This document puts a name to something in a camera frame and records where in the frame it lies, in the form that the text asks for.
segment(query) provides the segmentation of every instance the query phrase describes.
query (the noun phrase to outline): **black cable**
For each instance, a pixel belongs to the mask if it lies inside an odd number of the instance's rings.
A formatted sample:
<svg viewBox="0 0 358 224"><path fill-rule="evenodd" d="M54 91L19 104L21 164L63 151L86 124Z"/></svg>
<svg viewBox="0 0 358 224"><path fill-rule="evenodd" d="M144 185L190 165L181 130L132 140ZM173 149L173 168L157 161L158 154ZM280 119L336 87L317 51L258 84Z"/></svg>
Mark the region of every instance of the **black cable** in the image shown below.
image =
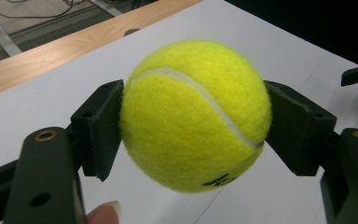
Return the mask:
<svg viewBox="0 0 358 224"><path fill-rule="evenodd" d="M7 0L8 2L11 3L19 3L19 2L23 2L23 1L27 1L27 0L19 0L18 2L16 1L10 1ZM67 13L68 11L70 11L72 9L73 6L77 6L83 2L86 2L86 0L81 0L80 2L75 2L74 0L63 0L68 6L69 8L66 9L64 12L58 14L58 15L54 15L54 16L7 16L5 14L0 13L0 16L5 17L5 18L9 18L9 19L47 19L47 18L57 18L60 17L62 15L64 15L65 13Z"/></svg>

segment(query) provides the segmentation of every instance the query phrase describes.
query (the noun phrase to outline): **fuzzy felt surface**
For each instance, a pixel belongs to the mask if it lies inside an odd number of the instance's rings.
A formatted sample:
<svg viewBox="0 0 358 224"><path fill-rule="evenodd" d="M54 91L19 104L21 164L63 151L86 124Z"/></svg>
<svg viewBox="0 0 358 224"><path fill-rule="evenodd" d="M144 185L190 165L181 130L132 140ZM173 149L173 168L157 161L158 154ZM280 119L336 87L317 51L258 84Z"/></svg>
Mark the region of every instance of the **fuzzy felt surface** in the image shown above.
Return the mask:
<svg viewBox="0 0 358 224"><path fill-rule="evenodd" d="M170 68L200 85L159 72ZM212 41L173 43L146 57L126 84L120 129L134 162L151 178L180 192L216 189L245 172L261 153L271 121L260 75L234 50Z"/></svg>

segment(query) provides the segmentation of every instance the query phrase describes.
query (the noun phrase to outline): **fingernail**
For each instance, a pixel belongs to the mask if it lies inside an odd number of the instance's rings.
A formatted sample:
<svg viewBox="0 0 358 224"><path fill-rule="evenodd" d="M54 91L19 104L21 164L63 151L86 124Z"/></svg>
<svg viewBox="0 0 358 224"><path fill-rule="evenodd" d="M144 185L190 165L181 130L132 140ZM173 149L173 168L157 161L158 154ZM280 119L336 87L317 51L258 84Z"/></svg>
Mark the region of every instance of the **fingernail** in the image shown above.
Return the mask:
<svg viewBox="0 0 358 224"><path fill-rule="evenodd" d="M116 210L118 218L121 218L121 206L118 201L112 201L112 202L106 203L106 204L109 204L110 206L112 206Z"/></svg>

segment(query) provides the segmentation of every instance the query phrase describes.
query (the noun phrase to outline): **white tabletop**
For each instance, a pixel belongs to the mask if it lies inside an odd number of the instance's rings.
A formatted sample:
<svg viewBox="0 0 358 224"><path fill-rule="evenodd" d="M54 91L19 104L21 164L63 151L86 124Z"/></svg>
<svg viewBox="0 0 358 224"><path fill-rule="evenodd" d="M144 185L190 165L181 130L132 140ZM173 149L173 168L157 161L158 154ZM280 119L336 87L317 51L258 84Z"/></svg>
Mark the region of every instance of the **white tabletop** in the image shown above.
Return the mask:
<svg viewBox="0 0 358 224"><path fill-rule="evenodd" d="M357 67L225 1L205 0L141 31L0 93L0 166L19 157L23 139L70 116L101 85L127 80L149 53L174 41L208 39L248 58L265 80L288 85L338 117L336 131L358 128L358 84L340 87ZM325 223L316 177L296 177L268 146L223 189L179 194L151 181L120 147L111 175L81 177L87 211L119 200L121 223Z"/></svg>

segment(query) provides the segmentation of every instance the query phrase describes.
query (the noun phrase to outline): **tennis ball seam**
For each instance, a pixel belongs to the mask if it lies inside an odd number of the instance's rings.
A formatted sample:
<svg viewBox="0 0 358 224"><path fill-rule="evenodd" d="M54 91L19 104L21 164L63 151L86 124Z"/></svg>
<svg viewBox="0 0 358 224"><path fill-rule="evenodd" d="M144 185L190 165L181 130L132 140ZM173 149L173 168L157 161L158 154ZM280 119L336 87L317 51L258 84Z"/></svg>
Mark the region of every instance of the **tennis ball seam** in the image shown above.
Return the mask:
<svg viewBox="0 0 358 224"><path fill-rule="evenodd" d="M171 69L170 67L161 67L157 69L150 69L145 72L143 72L140 76L136 77L133 82L136 82L138 79L141 79L145 76L149 75L161 75L161 76L168 76L173 77L175 79L178 79L180 81L185 82L187 85L191 86L195 90L197 90L204 98L205 100L212 106L212 108L216 111L216 113L219 115L219 117L225 122L225 124L228 126L228 128L247 146L260 149L263 146L264 141L262 142L254 142L250 140L246 135L242 134L240 129L237 127L237 125L232 121L232 119L225 113L223 108L215 101L213 96L206 91L199 82L195 81L193 78L191 78L189 75L181 73L179 71L176 71L174 69Z"/></svg>

